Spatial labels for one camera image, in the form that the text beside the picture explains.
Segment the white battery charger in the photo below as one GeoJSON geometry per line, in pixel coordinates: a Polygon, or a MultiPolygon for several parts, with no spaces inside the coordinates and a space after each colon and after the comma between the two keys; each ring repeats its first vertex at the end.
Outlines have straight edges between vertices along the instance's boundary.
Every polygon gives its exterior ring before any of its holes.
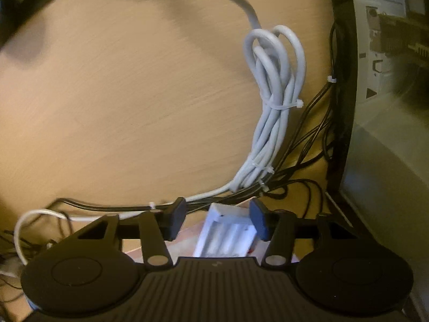
{"type": "Polygon", "coordinates": [[[255,257],[260,261],[268,243],[261,241],[249,217],[249,201],[209,207],[198,237],[195,257],[255,257]]]}

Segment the pink cardboard box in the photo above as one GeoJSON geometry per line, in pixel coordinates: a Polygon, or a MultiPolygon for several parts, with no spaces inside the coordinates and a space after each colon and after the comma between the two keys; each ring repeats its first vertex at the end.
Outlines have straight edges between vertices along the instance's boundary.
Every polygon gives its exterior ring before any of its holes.
{"type": "MultiPolygon", "coordinates": [[[[174,241],[166,242],[173,263],[176,263],[178,257],[193,256],[203,225],[203,220],[194,225],[184,225],[174,241]]],[[[133,258],[135,262],[143,263],[141,248],[135,247],[138,244],[137,240],[124,240],[123,252],[133,258]]]]}

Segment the glass panel computer case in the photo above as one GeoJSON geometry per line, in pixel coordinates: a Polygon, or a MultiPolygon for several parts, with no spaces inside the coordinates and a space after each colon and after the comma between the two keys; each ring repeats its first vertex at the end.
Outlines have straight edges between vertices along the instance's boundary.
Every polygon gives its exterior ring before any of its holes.
{"type": "Polygon", "coordinates": [[[428,320],[428,0],[332,0],[337,109],[327,196],[403,257],[428,320]]]}

